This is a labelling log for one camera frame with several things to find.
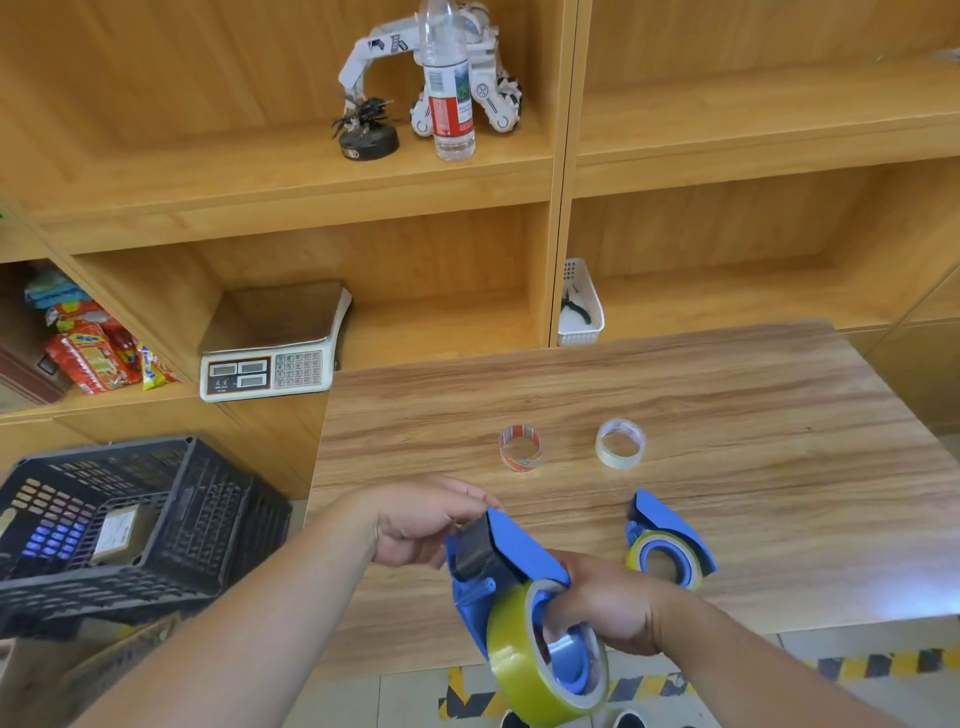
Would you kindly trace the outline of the person's left hand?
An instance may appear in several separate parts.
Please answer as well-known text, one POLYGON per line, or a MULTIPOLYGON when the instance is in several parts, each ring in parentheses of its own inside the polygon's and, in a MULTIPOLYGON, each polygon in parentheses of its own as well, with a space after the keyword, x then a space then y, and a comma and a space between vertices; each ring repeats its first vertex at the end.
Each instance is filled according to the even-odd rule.
POLYGON ((443 474, 425 476, 373 487, 376 507, 374 548, 371 562, 390 565, 393 540, 444 536, 485 515, 489 509, 503 511, 500 501, 479 486, 443 474))

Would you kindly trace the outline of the person's right hand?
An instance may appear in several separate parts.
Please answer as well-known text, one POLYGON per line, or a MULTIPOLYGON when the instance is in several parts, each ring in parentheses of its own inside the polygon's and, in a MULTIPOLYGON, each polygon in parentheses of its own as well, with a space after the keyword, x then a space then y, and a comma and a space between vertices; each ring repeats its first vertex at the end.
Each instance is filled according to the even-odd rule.
POLYGON ((634 656, 664 653, 670 617, 689 594, 623 564, 593 557, 587 593, 594 626, 589 627, 614 650, 634 656))

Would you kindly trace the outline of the yellow packing tape roll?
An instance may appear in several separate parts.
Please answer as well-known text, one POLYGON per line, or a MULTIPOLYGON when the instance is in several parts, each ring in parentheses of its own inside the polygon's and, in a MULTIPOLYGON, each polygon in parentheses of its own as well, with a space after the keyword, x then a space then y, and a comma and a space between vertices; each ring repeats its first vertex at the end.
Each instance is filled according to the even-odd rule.
POLYGON ((700 590, 704 575, 692 546, 663 530, 646 530, 628 549, 626 567, 691 592, 700 590))
POLYGON ((567 590, 529 580, 498 595, 488 614, 490 670, 510 710, 532 728, 558 728, 608 701, 609 664, 594 628, 581 622, 554 640, 545 635, 546 606, 567 590))

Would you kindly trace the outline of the blue tape dispenser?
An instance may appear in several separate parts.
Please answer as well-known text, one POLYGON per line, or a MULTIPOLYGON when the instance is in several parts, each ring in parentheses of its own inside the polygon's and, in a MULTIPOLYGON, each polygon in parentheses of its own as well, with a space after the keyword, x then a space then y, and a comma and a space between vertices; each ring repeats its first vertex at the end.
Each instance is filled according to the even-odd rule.
POLYGON ((709 578, 719 571, 714 553, 701 536, 653 493, 637 489, 630 499, 627 509, 625 525, 627 552, 638 536, 646 530, 668 531, 686 540, 697 555, 702 568, 703 579, 709 578))
POLYGON ((570 587, 560 562, 510 516, 492 508, 447 537, 444 549, 454 607, 484 659, 489 659, 490 614, 509 588, 537 580, 570 587))

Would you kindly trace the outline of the person's right forearm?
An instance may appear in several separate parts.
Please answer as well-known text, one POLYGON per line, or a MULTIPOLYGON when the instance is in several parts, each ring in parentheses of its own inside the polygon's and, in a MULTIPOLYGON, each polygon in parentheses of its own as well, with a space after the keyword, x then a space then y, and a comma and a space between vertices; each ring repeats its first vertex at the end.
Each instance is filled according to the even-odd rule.
POLYGON ((657 646, 722 728, 908 728, 695 593, 668 589, 654 615, 657 646))

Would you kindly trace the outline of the person's left forearm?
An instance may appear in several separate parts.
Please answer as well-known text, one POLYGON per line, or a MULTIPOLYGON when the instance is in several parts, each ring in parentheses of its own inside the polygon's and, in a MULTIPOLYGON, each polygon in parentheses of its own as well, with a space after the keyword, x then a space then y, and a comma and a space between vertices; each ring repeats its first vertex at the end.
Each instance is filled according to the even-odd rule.
POLYGON ((374 559, 384 503, 339 501, 70 728, 277 728, 374 559))

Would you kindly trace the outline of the black plastic crate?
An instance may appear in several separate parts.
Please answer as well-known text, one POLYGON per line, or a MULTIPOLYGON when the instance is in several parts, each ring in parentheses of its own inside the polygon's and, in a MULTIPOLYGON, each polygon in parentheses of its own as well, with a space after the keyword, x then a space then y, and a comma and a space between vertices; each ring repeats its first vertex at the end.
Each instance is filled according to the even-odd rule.
POLYGON ((30 455, 0 482, 0 640, 72 639, 82 618, 202 611, 276 552, 289 500, 195 436, 30 455), (93 565, 105 516, 159 517, 133 565, 93 565))

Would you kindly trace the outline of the white digital weighing scale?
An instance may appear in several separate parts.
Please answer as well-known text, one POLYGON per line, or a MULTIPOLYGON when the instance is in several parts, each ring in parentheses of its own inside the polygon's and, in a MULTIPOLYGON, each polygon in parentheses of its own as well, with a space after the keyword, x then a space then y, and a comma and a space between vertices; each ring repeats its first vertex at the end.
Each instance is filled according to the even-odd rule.
POLYGON ((330 391, 353 295, 340 279, 225 292, 200 341, 210 404, 330 391))

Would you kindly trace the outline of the yellow black floor tape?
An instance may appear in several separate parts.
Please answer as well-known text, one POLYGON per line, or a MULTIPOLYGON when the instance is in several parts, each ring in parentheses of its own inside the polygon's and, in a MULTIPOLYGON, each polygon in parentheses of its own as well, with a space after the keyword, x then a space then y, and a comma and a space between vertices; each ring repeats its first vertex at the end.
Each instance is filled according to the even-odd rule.
MULTIPOLYGON (((886 677, 960 673, 960 646, 820 658, 804 663, 827 681, 840 684, 886 677)), ((462 668, 450 668, 447 679, 446 695, 438 699, 441 721, 500 719, 506 712, 508 702, 500 691, 469 693, 462 668)), ((695 689, 680 672, 620 678, 610 684, 607 692, 610 700, 618 702, 694 694, 695 689)))

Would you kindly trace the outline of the brown cardboard box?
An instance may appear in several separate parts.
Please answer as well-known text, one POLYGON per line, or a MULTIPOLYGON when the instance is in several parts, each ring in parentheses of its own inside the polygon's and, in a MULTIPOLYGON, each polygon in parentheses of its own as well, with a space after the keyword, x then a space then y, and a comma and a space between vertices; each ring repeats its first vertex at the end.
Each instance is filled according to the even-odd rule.
POLYGON ((138 625, 83 617, 67 640, 0 639, 0 728, 67 728, 183 620, 181 612, 138 625))

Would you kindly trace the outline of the red snack packet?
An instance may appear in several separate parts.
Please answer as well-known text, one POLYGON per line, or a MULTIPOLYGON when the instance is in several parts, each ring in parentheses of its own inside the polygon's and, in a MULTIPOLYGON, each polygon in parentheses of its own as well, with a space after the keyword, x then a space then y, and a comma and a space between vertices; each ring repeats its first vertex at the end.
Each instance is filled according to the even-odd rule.
POLYGON ((142 383, 137 344, 123 326, 75 321, 51 336, 44 349, 85 394, 142 383))

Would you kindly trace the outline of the black spider figure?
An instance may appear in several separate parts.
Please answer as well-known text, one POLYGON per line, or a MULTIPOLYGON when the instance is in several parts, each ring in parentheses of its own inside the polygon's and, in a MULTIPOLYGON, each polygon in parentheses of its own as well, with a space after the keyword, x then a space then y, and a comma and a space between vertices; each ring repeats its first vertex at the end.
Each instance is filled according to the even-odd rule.
POLYGON ((359 100, 350 93, 344 93, 343 100, 342 116, 331 123, 331 128, 346 160, 374 162, 400 150, 400 136, 388 114, 392 101, 379 97, 359 100))

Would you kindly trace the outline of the blue green snack packet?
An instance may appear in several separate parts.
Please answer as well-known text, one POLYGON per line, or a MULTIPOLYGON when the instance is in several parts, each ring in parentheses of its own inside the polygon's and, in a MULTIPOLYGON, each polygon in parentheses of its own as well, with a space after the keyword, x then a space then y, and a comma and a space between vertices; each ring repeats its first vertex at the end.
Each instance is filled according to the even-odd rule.
POLYGON ((36 273, 24 287, 23 295, 25 302, 37 310, 93 301, 88 292, 58 268, 47 268, 36 273))

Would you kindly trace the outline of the clear plastic water bottle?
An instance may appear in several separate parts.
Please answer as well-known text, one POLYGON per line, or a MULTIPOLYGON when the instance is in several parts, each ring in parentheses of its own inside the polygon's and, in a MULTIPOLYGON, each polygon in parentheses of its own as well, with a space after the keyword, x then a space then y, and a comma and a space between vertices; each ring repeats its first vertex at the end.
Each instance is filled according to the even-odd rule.
POLYGON ((462 162, 475 150, 469 40, 452 0, 421 0, 418 51, 438 157, 462 162))

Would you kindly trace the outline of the wooden shelf unit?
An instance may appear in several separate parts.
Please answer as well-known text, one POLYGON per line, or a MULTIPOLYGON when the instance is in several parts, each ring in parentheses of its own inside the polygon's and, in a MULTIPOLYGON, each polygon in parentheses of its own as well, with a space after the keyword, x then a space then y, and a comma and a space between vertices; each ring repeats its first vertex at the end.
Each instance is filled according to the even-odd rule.
POLYGON ((0 415, 28 455, 198 433, 294 499, 327 394, 205 403, 234 289, 337 278, 344 370, 559 342, 581 259, 602 341, 819 318, 960 432, 960 0, 479 0, 518 79, 444 162, 410 54, 400 147, 342 157, 339 74, 421 0, 0 0, 0 281, 53 264, 181 383, 0 415))

